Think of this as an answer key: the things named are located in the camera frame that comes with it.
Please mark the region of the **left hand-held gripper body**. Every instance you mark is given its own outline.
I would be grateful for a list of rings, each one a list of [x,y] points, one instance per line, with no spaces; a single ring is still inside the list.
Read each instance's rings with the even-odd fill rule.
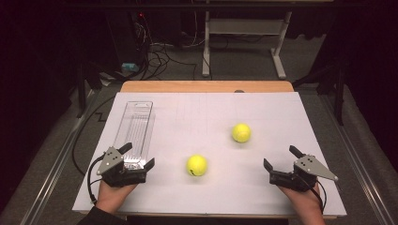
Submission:
[[[100,175],[102,180],[112,188],[122,188],[146,181],[146,170],[127,165],[124,155],[121,155],[114,147],[110,147],[104,153],[97,175]]]

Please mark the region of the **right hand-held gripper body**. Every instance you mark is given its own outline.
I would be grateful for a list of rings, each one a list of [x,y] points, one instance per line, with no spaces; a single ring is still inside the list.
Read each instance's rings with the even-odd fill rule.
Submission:
[[[279,172],[273,169],[269,182],[283,188],[305,192],[314,187],[319,177],[337,181],[338,176],[324,166],[315,156],[304,155],[293,163],[292,172]]]

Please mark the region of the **clear plastic container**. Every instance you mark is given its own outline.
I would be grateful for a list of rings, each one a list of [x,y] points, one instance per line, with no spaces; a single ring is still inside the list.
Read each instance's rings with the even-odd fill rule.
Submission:
[[[132,148],[123,154],[127,169],[143,169],[146,165],[154,122],[155,114],[152,101],[128,101],[126,103],[114,147],[119,149],[126,143],[131,143]]]

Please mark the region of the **yellow tennis ball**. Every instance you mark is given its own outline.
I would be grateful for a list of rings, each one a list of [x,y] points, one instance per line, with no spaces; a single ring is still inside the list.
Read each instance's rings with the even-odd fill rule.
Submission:
[[[239,123],[232,129],[232,138],[238,143],[245,143],[251,138],[251,129],[248,125]]]
[[[187,160],[186,169],[189,175],[202,176],[207,171],[207,160],[201,155],[193,155]]]

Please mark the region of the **person's right hand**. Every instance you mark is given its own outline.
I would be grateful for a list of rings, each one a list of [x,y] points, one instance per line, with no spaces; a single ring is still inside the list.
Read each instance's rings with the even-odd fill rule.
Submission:
[[[280,187],[280,191],[289,199],[299,216],[308,211],[319,210],[321,212],[320,201],[310,190],[299,192],[287,187]]]

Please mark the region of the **person's left hand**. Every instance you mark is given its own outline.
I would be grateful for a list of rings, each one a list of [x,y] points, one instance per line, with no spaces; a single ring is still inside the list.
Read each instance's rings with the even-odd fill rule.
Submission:
[[[101,181],[95,206],[106,213],[115,214],[135,188],[136,185],[110,187],[104,181]]]

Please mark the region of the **white board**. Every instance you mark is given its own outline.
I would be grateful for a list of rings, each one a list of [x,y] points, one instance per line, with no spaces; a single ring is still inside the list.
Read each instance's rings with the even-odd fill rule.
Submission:
[[[134,215],[282,217],[293,215],[289,201],[269,182],[266,158],[289,172],[302,153],[325,158],[301,98],[289,93],[119,93],[95,154],[113,145],[128,101],[152,101],[155,122],[148,157],[155,166],[121,210]],[[232,129],[243,123],[251,138],[236,142]],[[202,176],[189,175],[187,160],[207,160]]]

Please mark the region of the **black metal stand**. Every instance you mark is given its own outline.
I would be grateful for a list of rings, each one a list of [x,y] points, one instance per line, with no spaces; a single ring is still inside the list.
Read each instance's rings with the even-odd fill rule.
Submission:
[[[292,83],[297,88],[305,83],[318,83],[316,92],[319,95],[334,94],[333,114],[340,126],[343,121],[343,103],[344,103],[344,78],[347,63],[343,58],[334,59],[324,67],[310,72],[308,75]]]
[[[77,90],[79,102],[78,118],[83,116],[86,108],[86,83],[88,83],[89,87],[93,90],[100,90],[102,87],[99,70],[94,62],[81,63],[77,67]]]

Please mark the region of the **wooden table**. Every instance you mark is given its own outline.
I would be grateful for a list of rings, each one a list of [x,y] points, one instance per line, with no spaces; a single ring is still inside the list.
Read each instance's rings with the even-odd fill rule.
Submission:
[[[289,93],[295,92],[289,82],[252,82],[252,81],[150,81],[125,82],[120,93]],[[338,216],[344,212],[341,198],[335,185],[328,181],[325,184],[327,193],[331,196],[331,204],[322,209],[322,216]],[[95,186],[99,193],[100,184]],[[293,215],[300,219],[289,201]],[[121,208],[113,215],[130,214],[122,212]]]

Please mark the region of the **white metal stand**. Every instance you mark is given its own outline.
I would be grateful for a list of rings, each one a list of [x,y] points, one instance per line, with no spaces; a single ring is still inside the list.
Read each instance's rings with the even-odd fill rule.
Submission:
[[[210,47],[209,39],[214,35],[254,35],[278,37],[278,43],[269,50],[277,75],[281,80],[286,79],[280,51],[283,46],[285,34],[290,24],[291,11],[284,13],[283,19],[257,20],[257,19],[213,19],[210,12],[205,13],[205,40],[202,61],[202,75],[208,77],[210,72]]]

